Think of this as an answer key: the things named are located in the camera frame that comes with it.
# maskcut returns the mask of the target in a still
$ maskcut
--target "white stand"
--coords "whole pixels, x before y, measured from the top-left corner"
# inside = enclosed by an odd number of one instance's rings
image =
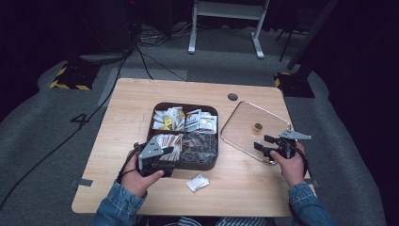
[[[190,36],[190,43],[188,45],[188,53],[194,54],[196,52],[197,16],[201,15],[257,20],[258,25],[256,27],[256,32],[251,32],[250,36],[256,50],[256,55],[258,58],[264,58],[262,47],[259,44],[258,38],[259,34],[261,33],[264,16],[266,15],[268,5],[269,0],[265,0],[263,6],[246,6],[195,0],[193,7],[193,28]]]

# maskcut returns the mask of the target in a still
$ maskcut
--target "gray carpet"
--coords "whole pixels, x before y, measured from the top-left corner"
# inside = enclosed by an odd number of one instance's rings
[[[287,72],[286,65],[302,37],[293,37],[285,58],[279,62],[286,36],[276,42],[278,32],[262,31],[260,42],[265,58],[260,60],[249,39],[253,30],[201,31],[194,55],[187,53],[188,36],[140,49],[187,81],[273,87],[274,73]],[[180,79],[152,59],[144,58],[155,79]],[[72,118],[94,112],[118,67],[118,63],[102,66],[91,91],[50,89],[63,63],[44,73],[39,81],[40,92],[0,124],[2,199],[18,179],[78,127],[78,123],[70,122]],[[146,78],[145,75],[141,57],[134,52],[123,65],[121,76]],[[315,188],[318,197],[337,225],[386,225],[378,188],[329,103],[324,82],[316,73],[311,74],[309,82],[315,98],[284,100],[295,129],[313,137],[303,143],[313,179],[319,183]],[[84,128],[21,182],[0,212],[1,225],[90,224],[93,215],[71,210],[75,188],[70,183],[83,174],[105,110],[102,107]],[[278,218],[278,225],[290,225],[290,219]]]

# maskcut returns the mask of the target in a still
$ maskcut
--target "transparent lid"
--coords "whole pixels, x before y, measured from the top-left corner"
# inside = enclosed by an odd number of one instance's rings
[[[267,165],[275,165],[263,153],[255,150],[254,142],[264,147],[277,148],[276,144],[264,141],[264,136],[278,137],[291,123],[251,102],[240,102],[223,126],[220,137],[237,150]]]

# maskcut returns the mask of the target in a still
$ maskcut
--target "hand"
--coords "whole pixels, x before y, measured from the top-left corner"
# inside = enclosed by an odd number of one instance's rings
[[[296,147],[305,154],[305,148],[299,142],[297,142]],[[303,160],[299,153],[296,153],[294,157],[286,159],[279,155],[279,153],[272,151],[270,155],[279,163],[281,167],[281,173],[285,177],[289,187],[295,186],[304,182],[303,179]]]
[[[136,169],[138,153],[135,153],[127,163],[123,172]],[[138,197],[143,197],[149,186],[154,184],[164,175],[162,170],[153,173],[150,176],[142,177],[137,170],[126,173],[120,184]]]

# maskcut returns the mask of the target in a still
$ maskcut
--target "black cable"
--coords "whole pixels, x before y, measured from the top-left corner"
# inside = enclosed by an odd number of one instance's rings
[[[153,77],[150,75],[150,72],[147,68],[147,64],[146,64],[146,60],[144,59],[143,53],[141,53],[140,48],[138,48],[138,46],[136,46],[137,51],[140,53],[141,59],[143,60],[143,64],[144,64],[144,68],[146,69],[147,75],[153,80]]]
[[[167,66],[165,66],[165,65],[161,64],[160,62],[156,61],[153,57],[148,56],[148,55],[143,54],[143,53],[142,53],[142,55],[145,56],[145,57],[148,57],[148,58],[152,59],[155,63],[161,65],[161,66],[164,67],[166,70],[168,70],[168,72],[173,73],[173,74],[176,75],[177,77],[181,78],[183,81],[185,81],[185,82],[187,81],[187,80],[185,80],[184,78],[180,77],[177,73],[174,73],[173,71],[171,71]]]
[[[106,103],[107,99],[111,96],[118,78],[120,77],[120,70],[121,67],[123,66],[124,62],[126,61],[127,57],[122,60],[118,66],[118,74],[116,76],[114,85],[111,89],[111,91],[109,92],[109,94],[106,96],[105,100],[100,104],[100,106],[97,107],[97,109],[88,117],[88,119],[86,121],[82,121],[82,123],[79,125],[79,127],[73,131],[73,133],[67,137],[64,141],[62,141],[58,146],[56,146],[52,151],[50,151],[48,154],[46,154],[38,163],[35,164],[35,166],[33,166],[28,172],[26,172],[24,174],[24,176],[22,176],[18,182],[11,188],[11,190],[8,192],[8,194],[6,195],[6,197],[1,201],[0,203],[0,211],[3,209],[3,206],[6,204],[6,201],[8,199],[8,197],[12,194],[12,192],[15,190],[15,188],[35,169],[37,168],[44,160],[46,160],[50,155],[52,155],[53,153],[55,153],[59,148],[61,148],[66,142],[68,142],[77,132],[79,132],[80,129],[82,129],[83,126],[86,125],[86,123],[88,123],[90,121],[90,119],[101,109],[101,107]]]

